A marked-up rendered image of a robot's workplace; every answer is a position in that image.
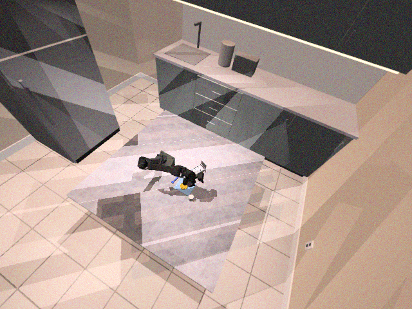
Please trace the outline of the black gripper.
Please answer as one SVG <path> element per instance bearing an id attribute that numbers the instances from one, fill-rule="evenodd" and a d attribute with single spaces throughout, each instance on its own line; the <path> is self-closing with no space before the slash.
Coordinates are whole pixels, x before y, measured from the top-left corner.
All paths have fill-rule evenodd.
<path id="1" fill-rule="evenodd" d="M 200 172 L 200 173 L 198 173 L 198 175 L 197 175 L 194 179 L 198 179 L 199 181 L 201 181 L 201 182 L 203 183 L 203 177 L 204 177 L 204 173 L 203 173 L 203 172 Z M 186 179 L 188 179 L 188 178 L 185 177 L 185 178 L 183 179 L 183 185 L 187 185 Z"/>

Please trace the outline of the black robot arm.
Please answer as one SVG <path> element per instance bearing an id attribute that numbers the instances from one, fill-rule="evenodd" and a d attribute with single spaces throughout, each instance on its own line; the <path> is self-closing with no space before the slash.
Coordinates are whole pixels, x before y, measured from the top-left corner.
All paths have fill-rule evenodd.
<path id="1" fill-rule="evenodd" d="M 142 170 L 156 170 L 156 171 L 167 172 L 167 173 L 170 173 L 171 175 L 174 175 L 180 178 L 183 178 L 185 176 L 188 178 L 186 179 L 188 187 L 192 187 L 195 185 L 196 183 L 196 180 L 194 179 L 196 177 L 195 172 L 181 165 L 172 165 L 172 166 L 162 165 L 163 163 L 166 163 L 166 161 L 167 161 L 167 157 L 162 154 L 157 154 L 155 158 L 146 158 L 144 156 L 141 156 L 139 157 L 137 167 L 139 167 L 139 169 L 142 169 Z M 181 173 L 181 176 L 180 176 L 180 173 Z"/>

